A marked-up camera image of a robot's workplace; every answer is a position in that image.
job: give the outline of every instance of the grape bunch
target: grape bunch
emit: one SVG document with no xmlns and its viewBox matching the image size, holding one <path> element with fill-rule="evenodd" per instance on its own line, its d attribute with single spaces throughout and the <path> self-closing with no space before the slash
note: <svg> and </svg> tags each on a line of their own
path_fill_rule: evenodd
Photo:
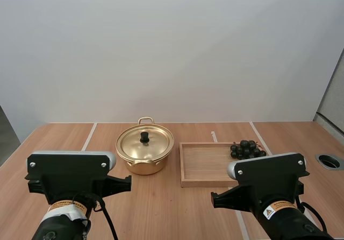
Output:
<svg viewBox="0 0 344 240">
<path fill-rule="evenodd" d="M 254 142 L 254 140 L 242 140 L 240 145 L 234 142 L 231 146 L 231 157 L 241 159 L 265 157 L 267 153 L 264 150 L 260 150 Z"/>
</svg>

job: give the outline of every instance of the lid knob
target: lid knob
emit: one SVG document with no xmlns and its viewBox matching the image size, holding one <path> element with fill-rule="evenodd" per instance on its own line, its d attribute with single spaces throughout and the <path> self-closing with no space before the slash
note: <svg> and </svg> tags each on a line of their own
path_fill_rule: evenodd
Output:
<svg viewBox="0 0 344 240">
<path fill-rule="evenodd" d="M 141 142 L 141 143 L 148 143 L 148 142 L 149 142 L 148 132 L 143 131 L 143 132 L 141 133 L 140 142 Z"/>
</svg>

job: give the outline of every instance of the pot lid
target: pot lid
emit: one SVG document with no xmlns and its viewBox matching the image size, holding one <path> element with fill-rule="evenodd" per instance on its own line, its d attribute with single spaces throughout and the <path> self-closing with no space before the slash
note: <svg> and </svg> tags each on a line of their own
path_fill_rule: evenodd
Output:
<svg viewBox="0 0 344 240">
<path fill-rule="evenodd" d="M 144 119 L 152 123 L 141 124 Z M 117 153 L 127 161 L 157 161 L 169 154 L 174 144 L 172 133 L 154 124 L 150 117 L 139 119 L 138 125 L 124 131 L 116 142 Z"/>
</svg>

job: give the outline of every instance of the white wall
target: white wall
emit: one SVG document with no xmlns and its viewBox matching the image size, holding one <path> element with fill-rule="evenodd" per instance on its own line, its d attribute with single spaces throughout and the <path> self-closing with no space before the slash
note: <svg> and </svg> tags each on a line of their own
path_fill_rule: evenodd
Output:
<svg viewBox="0 0 344 240">
<path fill-rule="evenodd" d="M 0 0 L 0 105 L 46 122 L 312 120 L 344 0 Z"/>
</svg>

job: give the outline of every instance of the wooden tray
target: wooden tray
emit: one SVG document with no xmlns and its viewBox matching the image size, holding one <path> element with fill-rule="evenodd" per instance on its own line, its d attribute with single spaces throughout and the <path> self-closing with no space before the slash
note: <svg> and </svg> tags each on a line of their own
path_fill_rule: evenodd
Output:
<svg viewBox="0 0 344 240">
<path fill-rule="evenodd" d="M 181 186 L 237 186 L 238 182 L 227 174 L 228 164 L 237 161 L 231 157 L 230 148 L 233 144 L 235 142 L 180 143 Z"/>
</svg>

